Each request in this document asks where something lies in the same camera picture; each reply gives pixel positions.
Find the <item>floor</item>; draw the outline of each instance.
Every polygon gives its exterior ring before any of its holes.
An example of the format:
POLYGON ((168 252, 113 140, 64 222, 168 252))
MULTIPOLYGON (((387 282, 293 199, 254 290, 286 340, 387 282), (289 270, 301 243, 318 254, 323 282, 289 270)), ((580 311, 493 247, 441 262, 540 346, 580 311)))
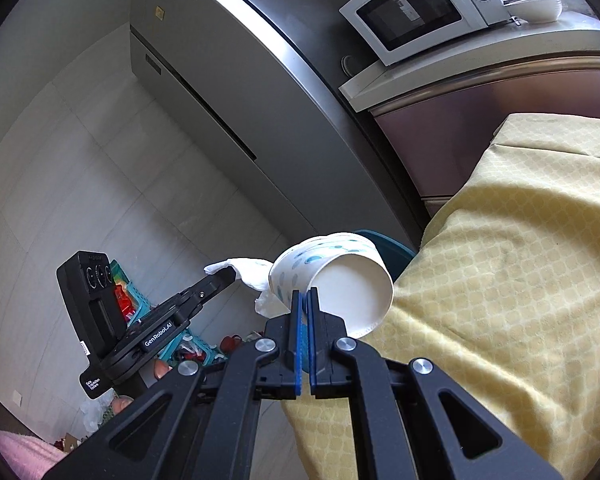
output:
MULTIPOLYGON (((47 84, 0 144, 0 402, 49 442, 84 434, 88 361, 56 281, 75 251, 117 259, 159 303, 206 264, 273 261, 287 246, 139 84, 123 25, 47 84)), ((211 344, 261 330, 256 295, 232 285, 193 330, 211 344)))
POLYGON ((308 480, 294 430, 277 400, 263 400, 250 480, 308 480))

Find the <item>paper cup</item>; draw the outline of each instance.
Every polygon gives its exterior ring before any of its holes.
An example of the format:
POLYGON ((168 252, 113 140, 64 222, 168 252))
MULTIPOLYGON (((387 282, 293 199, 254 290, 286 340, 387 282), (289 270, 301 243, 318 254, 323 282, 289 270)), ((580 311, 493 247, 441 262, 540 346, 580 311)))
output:
POLYGON ((288 308, 294 290, 317 287, 320 309, 341 317, 353 338, 378 326, 394 297, 376 246, 353 233, 309 238, 289 248, 271 267, 269 286, 288 308))

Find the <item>yellow patterned fabric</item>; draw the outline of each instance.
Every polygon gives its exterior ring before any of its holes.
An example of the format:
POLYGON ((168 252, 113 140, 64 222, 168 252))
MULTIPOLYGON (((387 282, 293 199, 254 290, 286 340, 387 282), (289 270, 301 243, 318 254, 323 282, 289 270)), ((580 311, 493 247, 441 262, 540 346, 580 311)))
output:
MULTIPOLYGON (((600 457, 600 120, 509 116, 363 338, 426 356, 579 480, 600 457)), ((347 401, 285 403, 312 479, 357 478, 347 401)))

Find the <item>countertop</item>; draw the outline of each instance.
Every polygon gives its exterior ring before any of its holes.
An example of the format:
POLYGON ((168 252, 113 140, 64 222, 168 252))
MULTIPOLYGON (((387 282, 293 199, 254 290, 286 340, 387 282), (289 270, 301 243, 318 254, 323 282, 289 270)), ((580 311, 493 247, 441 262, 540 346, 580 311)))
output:
POLYGON ((461 73, 565 52, 600 52, 600 21, 564 12, 557 22, 507 23, 411 57, 389 67, 376 61, 340 87, 357 112, 461 73))

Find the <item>white tissue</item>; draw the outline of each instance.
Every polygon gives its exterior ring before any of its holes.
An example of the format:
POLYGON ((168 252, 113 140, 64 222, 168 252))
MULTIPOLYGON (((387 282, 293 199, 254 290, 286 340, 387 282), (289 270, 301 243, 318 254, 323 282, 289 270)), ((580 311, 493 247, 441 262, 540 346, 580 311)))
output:
POLYGON ((207 274, 215 274, 225 267, 233 267, 235 279, 261 292, 255 301, 255 310, 261 316, 272 318, 288 314, 289 309, 269 289, 269 271, 273 264, 267 260, 253 258, 230 258, 224 262, 211 264, 205 267, 207 274))

